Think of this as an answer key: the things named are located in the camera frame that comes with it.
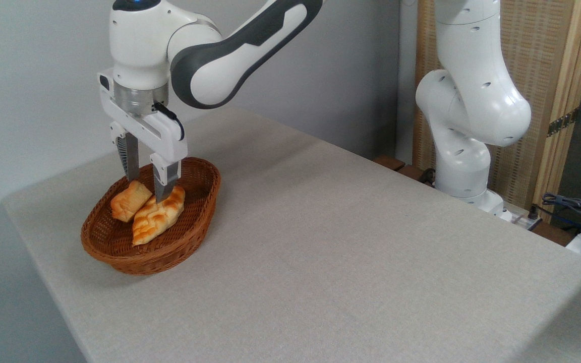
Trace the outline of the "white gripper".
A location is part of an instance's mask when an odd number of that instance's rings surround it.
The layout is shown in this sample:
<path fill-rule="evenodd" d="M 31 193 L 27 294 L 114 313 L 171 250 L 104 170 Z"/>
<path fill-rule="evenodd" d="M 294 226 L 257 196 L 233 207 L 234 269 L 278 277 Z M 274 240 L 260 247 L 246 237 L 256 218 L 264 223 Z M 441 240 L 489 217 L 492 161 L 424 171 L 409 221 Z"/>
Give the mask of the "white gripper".
<path fill-rule="evenodd" d="M 138 140 L 155 152 L 150 161 L 159 204 L 171 195 L 181 176 L 181 159 L 188 154 L 184 128 L 180 121 L 154 107 L 168 104 L 168 84 L 152 90 L 127 89 L 116 84 L 113 76 L 112 70 L 98 73 L 101 103 L 114 121 L 110 124 L 111 142 L 129 182 L 139 177 Z"/>

